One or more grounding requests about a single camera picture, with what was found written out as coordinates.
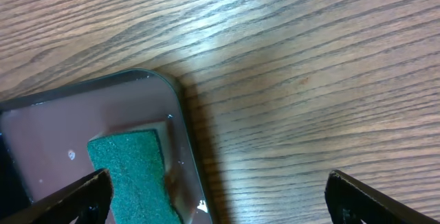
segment green felt pad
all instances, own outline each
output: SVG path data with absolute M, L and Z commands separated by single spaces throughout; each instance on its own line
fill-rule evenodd
M 100 137 L 87 145 L 95 169 L 108 168 L 117 224 L 181 223 L 164 187 L 164 164 L 154 131 Z

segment green sponge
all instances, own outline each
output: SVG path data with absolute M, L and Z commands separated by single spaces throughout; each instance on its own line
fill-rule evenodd
M 108 168 L 117 224 L 181 223 L 164 186 L 164 163 L 155 131 L 134 131 L 92 140 L 95 169 Z

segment wooden surface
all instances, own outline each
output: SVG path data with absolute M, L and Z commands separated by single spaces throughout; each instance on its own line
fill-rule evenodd
M 0 0 L 0 99 L 176 76 L 224 223 L 330 223 L 332 168 L 440 220 L 439 0 Z

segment wooden table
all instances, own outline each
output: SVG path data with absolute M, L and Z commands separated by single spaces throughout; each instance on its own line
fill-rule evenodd
M 332 168 L 440 220 L 439 0 L 0 0 L 0 98 L 187 88 L 224 223 L 330 223 Z

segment brown tray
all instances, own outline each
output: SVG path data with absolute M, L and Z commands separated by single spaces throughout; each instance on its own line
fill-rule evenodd
M 0 103 L 0 218 L 94 171 L 88 141 L 118 127 L 166 123 L 184 223 L 216 223 L 172 78 L 131 69 Z

